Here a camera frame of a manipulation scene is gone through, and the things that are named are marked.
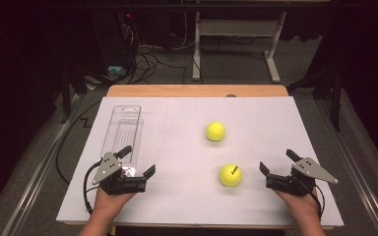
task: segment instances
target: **black cable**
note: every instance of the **black cable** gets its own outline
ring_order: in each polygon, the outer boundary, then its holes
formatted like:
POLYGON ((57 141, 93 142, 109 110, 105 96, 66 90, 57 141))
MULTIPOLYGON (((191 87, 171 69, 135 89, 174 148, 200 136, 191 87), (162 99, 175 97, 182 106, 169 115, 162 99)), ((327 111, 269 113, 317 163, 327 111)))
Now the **black cable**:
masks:
POLYGON ((312 193, 312 191, 309 192, 309 195, 312 197, 312 199, 315 200, 315 203, 317 203, 318 205, 318 216, 321 220, 321 217, 322 217, 322 209, 321 209, 321 203, 319 202, 318 198, 314 195, 314 193, 312 193))
POLYGON ((130 85, 131 81, 133 80, 133 78, 134 78, 134 76, 136 75, 136 72, 137 72, 137 63, 136 63, 136 60, 135 60, 135 55, 133 56, 133 62, 134 62, 134 65, 135 65, 135 70, 131 74, 131 77, 128 80, 127 85, 130 85))
POLYGON ((149 77, 150 77, 150 76, 156 71, 156 65, 157 65, 158 63, 154 63, 154 62, 152 62, 152 61, 149 61, 149 59, 146 57, 146 55, 151 56, 150 54, 144 54, 144 55, 140 55, 140 57, 143 57, 143 58, 146 59, 146 63, 147 63, 148 68, 147 68, 146 70, 144 70, 144 73, 143 73, 142 76, 140 76, 140 79, 138 79, 138 80, 135 81, 135 82, 131 82, 131 80, 130 80, 130 81, 128 82, 129 84, 135 84, 135 83, 137 83, 137 82, 139 82, 139 81, 145 81, 145 79, 149 78, 149 77), (153 71, 152 71, 148 76, 144 77, 144 76, 147 74, 147 72, 149 72, 150 70, 153 70, 153 71))
POLYGON ((88 195, 87 195, 87 187, 88 187, 88 178, 89 178, 89 175, 91 174, 91 172, 97 168, 98 166, 100 166, 100 163, 102 162, 102 159, 100 161, 98 161, 97 163, 95 163, 93 166, 91 166, 91 168, 89 168, 89 170, 86 172, 85 174, 85 180, 84 180, 84 201, 85 201, 85 206, 86 206, 86 211, 89 213, 89 214, 92 214, 92 206, 91 206, 91 203, 89 203, 88 201, 88 195))
POLYGON ((86 190, 86 193, 88 193, 88 192, 90 192, 90 191, 92 191, 92 190, 94 190, 94 189, 97 189, 97 188, 99 188, 99 186, 96 186, 96 187, 90 188, 90 189, 86 190))
POLYGON ((123 80, 127 79, 129 76, 133 75, 136 70, 137 70, 137 66, 135 64, 135 60, 133 60, 132 63, 126 69, 125 75, 119 76, 116 79, 114 79, 113 81, 116 82, 116 83, 118 83, 120 81, 123 81, 123 80))
POLYGON ((322 213, 324 213, 324 209, 325 209, 325 197, 324 197, 324 193, 322 193, 322 190, 320 189, 320 187, 318 185, 315 185, 315 186, 317 187, 317 189, 321 193, 321 197, 322 197, 322 209, 321 209, 321 215, 322 215, 322 213))
POLYGON ((66 184, 70 184, 70 182, 67 180, 67 178, 61 173, 61 170, 60 170, 60 166, 59 166, 59 155, 60 155, 60 151, 61 151, 61 148, 63 147, 64 143, 66 142, 66 139, 68 137, 68 135, 70 134, 70 131, 72 130, 72 128, 75 126, 75 124, 82 118, 82 116, 88 112, 90 109, 92 109, 95 105, 97 105, 98 103, 100 103, 100 101, 97 101, 95 102, 94 104, 92 104, 91 106, 89 106, 85 111, 83 111, 79 116, 78 118, 76 118, 76 120, 72 123, 72 125, 69 127, 69 129, 66 131, 65 135, 63 136, 63 139, 61 141, 61 144, 60 144, 60 147, 59 149, 57 150, 57 153, 56 153, 56 160, 55 160, 55 164, 56 164, 56 169, 57 169, 57 173, 59 174, 60 178, 66 183, 66 184))

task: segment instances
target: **white board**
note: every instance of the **white board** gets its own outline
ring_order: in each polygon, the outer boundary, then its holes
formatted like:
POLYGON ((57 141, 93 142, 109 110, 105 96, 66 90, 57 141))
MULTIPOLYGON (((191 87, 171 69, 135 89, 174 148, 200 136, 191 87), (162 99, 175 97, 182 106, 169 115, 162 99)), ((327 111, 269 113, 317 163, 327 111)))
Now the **white board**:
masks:
MULTIPOLYGON (((286 205, 270 189, 260 172, 263 161, 273 174, 288 175, 299 156, 318 158, 292 97, 105 97, 57 216, 66 223, 86 222, 83 200, 86 171, 99 159, 112 108, 140 105, 144 119, 136 176, 153 164, 156 174, 146 193, 134 197, 115 218, 124 224, 216 227, 292 226, 286 205), (213 121, 225 124, 220 142, 207 139, 213 121), (220 168, 237 164, 243 179, 225 187, 220 168)), ((326 207, 323 226, 344 225, 331 190, 317 181, 326 207)), ((88 193, 91 203, 95 191, 88 193)))

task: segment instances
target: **cable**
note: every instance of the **cable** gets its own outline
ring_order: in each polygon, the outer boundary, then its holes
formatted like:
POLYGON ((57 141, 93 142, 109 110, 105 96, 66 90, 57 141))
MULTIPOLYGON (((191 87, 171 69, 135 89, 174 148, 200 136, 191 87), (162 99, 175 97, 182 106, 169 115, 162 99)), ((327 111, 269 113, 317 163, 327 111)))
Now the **cable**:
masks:
POLYGON ((120 82, 120 81, 125 80, 129 76, 132 76, 135 73, 135 71, 136 71, 135 60, 132 60, 132 63, 125 70, 126 70, 126 74, 125 75, 119 76, 119 77, 117 77, 116 79, 113 80, 116 84, 118 84, 118 82, 120 82))
POLYGON ((91 166, 91 168, 89 168, 89 170, 86 172, 85 174, 85 180, 84 180, 84 201, 85 201, 85 206, 86 206, 86 211, 89 213, 89 214, 92 214, 92 206, 91 206, 91 203, 89 203, 88 201, 88 195, 87 195, 87 187, 88 187, 88 178, 89 178, 89 175, 91 174, 91 172, 97 168, 98 166, 100 166, 100 163, 102 162, 102 159, 100 161, 98 161, 97 163, 95 163, 93 166, 91 166))
MULTIPOLYGON (((147 38, 149 38, 150 40, 153 40, 152 38, 150 38, 148 35, 146 35, 145 33, 143 33, 142 31, 140 30, 137 30, 137 27, 134 23, 134 20, 133 18, 131 17, 131 15, 128 15, 127 18, 130 20, 131 24, 132 24, 132 28, 134 30, 134 36, 135 38, 137 39, 138 41, 138 45, 137 45, 137 48, 139 49, 139 52, 136 53, 136 55, 134 56, 137 57, 138 55, 138 58, 137 58, 137 61, 134 59, 133 60, 133 65, 134 65, 134 70, 133 70, 133 73, 130 73, 129 75, 131 75, 131 77, 129 78, 128 82, 127 82, 127 85, 131 85, 131 84, 136 84, 138 82, 144 82, 146 84, 148 84, 148 82, 146 81, 146 79, 148 79, 150 76, 152 76, 155 71, 156 71, 156 68, 157 68, 157 65, 158 64, 161 64, 163 66, 167 66, 167 67, 170 67, 170 68, 176 68, 176 69, 183 69, 183 74, 182 74, 182 84, 185 84, 184 83, 184 79, 185 79, 185 74, 186 74, 186 70, 187 70, 187 67, 184 67, 184 66, 172 66, 172 65, 168 65, 168 64, 165 64, 161 61, 158 60, 158 58, 156 57, 156 54, 155 54, 155 47, 153 44, 151 46, 148 46, 146 44, 142 44, 141 42, 141 39, 139 38, 139 33, 143 34, 144 36, 146 36, 147 38), (150 48, 151 50, 148 51, 148 52, 143 52, 142 49, 143 48, 150 48), (152 56, 155 60, 152 61, 152 60, 149 60, 148 57, 152 56), (145 68, 139 68, 139 66, 141 66, 143 63, 146 64, 146 67, 145 68), (137 71, 142 71, 142 75, 138 75, 137 74, 137 71), (134 81, 134 77, 135 76, 138 76, 139 78, 137 80, 134 81)), ((186 43, 186 40, 187 40, 187 21, 186 21, 186 14, 185 14, 185 28, 186 28, 186 31, 185 31, 185 38, 183 40, 183 43, 181 44, 180 48, 173 48, 173 49, 183 49, 184 48, 184 44, 186 43)))
POLYGON ((92 191, 92 190, 94 190, 94 189, 97 189, 97 188, 99 188, 99 186, 96 186, 96 187, 90 188, 90 189, 86 190, 86 193, 88 193, 88 192, 90 192, 90 191, 92 191))
POLYGON ((320 187, 318 185, 315 185, 315 186, 317 187, 317 189, 321 193, 321 197, 322 197, 322 209, 321 209, 321 215, 322 215, 322 213, 324 213, 324 209, 325 209, 325 197, 324 197, 324 193, 322 193, 322 190, 320 189, 320 187))
POLYGON ((70 184, 70 181, 67 180, 67 178, 61 173, 61 170, 60 170, 60 166, 59 166, 59 155, 60 155, 60 151, 61 151, 61 148, 63 147, 64 143, 66 142, 66 139, 68 137, 68 135, 70 134, 70 131, 72 130, 72 128, 75 126, 75 124, 82 118, 82 116, 88 112, 89 110, 91 110, 94 106, 96 106, 98 103, 100 103, 100 101, 97 101, 95 102, 94 104, 92 104, 91 106, 89 106, 85 111, 83 111, 79 116, 78 118, 76 118, 76 120, 72 123, 72 125, 69 127, 69 129, 66 131, 65 135, 63 136, 63 140, 61 141, 61 144, 60 144, 60 147, 59 149, 57 150, 57 153, 56 153, 56 160, 55 160, 55 164, 56 164, 56 169, 57 169, 57 173, 59 174, 60 178, 66 183, 66 184, 70 184))
POLYGON ((321 203, 319 202, 318 198, 314 195, 314 193, 312 193, 312 191, 309 192, 309 195, 312 197, 312 199, 315 200, 315 203, 317 203, 318 205, 318 216, 321 220, 321 217, 322 217, 322 209, 321 209, 321 203))
POLYGON ((186 42, 187 34, 188 34, 188 23, 187 23, 186 12, 183 12, 183 16, 185 17, 185 39, 183 40, 182 45, 181 45, 180 47, 178 47, 178 48, 175 48, 175 49, 181 49, 181 48, 183 48, 183 46, 185 45, 185 42, 186 42))
POLYGON ((171 48, 171 50, 180 50, 180 49, 185 49, 185 48, 189 48, 191 46, 193 46, 195 44, 195 40, 193 42, 191 42, 189 45, 187 46, 183 46, 183 47, 178 47, 178 48, 171 48))

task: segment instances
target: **wooden table edge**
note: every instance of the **wooden table edge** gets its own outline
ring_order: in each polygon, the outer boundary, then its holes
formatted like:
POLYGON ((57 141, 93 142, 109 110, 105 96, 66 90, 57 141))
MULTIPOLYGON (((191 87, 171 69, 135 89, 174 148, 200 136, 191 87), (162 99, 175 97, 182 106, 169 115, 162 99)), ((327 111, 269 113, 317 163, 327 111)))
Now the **wooden table edge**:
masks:
POLYGON ((288 96, 288 93, 281 85, 115 85, 106 96, 269 97, 288 96))

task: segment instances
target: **metal rail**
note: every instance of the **metal rail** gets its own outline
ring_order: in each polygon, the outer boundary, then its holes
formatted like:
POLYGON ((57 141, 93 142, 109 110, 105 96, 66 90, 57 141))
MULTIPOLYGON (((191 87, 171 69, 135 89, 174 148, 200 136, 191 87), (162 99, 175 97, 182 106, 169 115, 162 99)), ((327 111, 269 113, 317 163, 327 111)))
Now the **metal rail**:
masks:
POLYGON ((46 4, 51 9, 68 11, 131 11, 131 12, 257 12, 271 11, 303 11, 323 10, 342 11, 359 9, 362 3, 337 3, 337 2, 243 2, 243 3, 189 3, 189 4, 46 4))
POLYGON ((367 182, 364 179, 363 174, 361 173, 358 165, 354 161, 354 157, 351 151, 348 149, 347 144, 340 132, 337 132, 330 119, 330 111, 327 107, 327 104, 324 100, 316 100, 316 104, 320 109, 321 113, 324 115, 324 119, 327 122, 332 134, 334 135, 339 148, 343 153, 343 161, 346 166, 346 169, 350 175, 351 181, 353 182, 355 189, 361 197, 366 210, 373 221, 373 224, 378 232, 378 200, 376 196, 371 191, 367 182))
POLYGON ((61 146, 63 137, 66 135, 66 131, 69 129, 71 124, 71 118, 76 114, 77 110, 82 103, 83 98, 79 97, 77 94, 72 101, 72 112, 71 116, 68 117, 67 121, 61 126, 57 136, 51 143, 49 149, 45 153, 44 158, 41 163, 36 168, 23 196, 20 199, 17 207, 15 208, 10 220, 8 221, 2 235, 19 235, 26 219, 32 209, 32 206, 38 197, 42 185, 48 175, 52 164, 54 163, 56 153, 61 146))

